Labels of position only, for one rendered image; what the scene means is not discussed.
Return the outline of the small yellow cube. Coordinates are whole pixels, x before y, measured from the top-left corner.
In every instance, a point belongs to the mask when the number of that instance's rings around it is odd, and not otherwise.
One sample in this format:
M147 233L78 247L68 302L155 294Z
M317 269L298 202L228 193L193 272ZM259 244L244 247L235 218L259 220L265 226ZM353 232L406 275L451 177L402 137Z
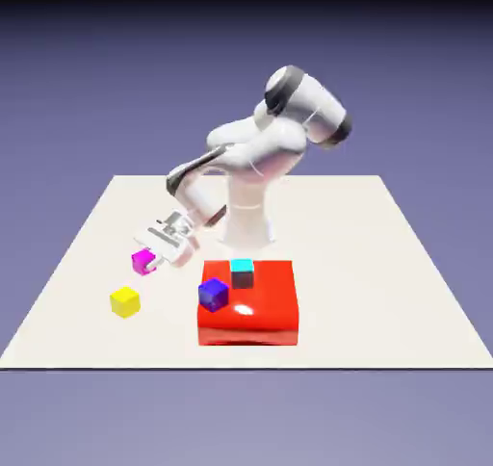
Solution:
M112 312L125 319L140 311L141 298L138 292L125 286L110 294L110 304Z

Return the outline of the small cyan cube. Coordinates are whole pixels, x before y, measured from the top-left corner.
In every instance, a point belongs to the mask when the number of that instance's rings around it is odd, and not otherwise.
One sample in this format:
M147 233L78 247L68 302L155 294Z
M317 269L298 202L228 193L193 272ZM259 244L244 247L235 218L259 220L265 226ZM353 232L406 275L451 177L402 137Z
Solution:
M230 260L231 286L233 289L251 289L254 285L254 262L249 258Z

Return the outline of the small magenta cube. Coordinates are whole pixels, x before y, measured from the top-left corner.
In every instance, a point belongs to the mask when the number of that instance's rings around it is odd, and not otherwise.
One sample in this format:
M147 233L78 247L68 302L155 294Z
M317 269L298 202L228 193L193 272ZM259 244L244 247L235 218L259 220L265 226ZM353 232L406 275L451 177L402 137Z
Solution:
M147 275L151 272L155 271L155 268L150 269L148 267L155 259L154 253L147 249L143 248L132 254L132 268L133 270L140 275Z

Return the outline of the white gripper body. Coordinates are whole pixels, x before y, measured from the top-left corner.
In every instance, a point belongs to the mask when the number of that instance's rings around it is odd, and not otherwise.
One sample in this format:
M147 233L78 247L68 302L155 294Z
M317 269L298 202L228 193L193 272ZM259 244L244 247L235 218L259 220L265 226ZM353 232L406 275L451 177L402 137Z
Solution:
M140 246L151 250L155 257L160 258L160 265L167 262L180 268L187 264L195 254L194 237L189 238L181 235L172 237L157 226L138 230L134 234L134 240Z

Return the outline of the small blue cube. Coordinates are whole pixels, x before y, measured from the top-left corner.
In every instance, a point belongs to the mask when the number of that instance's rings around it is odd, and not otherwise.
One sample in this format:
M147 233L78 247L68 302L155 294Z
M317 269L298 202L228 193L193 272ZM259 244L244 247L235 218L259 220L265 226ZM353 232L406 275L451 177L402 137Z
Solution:
M229 302L229 286L216 277L210 278L198 286L199 304L214 313Z

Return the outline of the large red box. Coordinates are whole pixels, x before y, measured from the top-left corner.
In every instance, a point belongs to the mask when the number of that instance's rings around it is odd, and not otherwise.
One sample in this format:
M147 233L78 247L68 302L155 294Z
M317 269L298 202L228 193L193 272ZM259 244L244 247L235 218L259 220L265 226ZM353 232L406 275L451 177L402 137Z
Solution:
M229 260L204 262L201 283L216 277L227 284L229 302L214 313L198 302L200 345L295 346L298 343L299 310L293 263L290 260L253 262L251 289L232 288Z

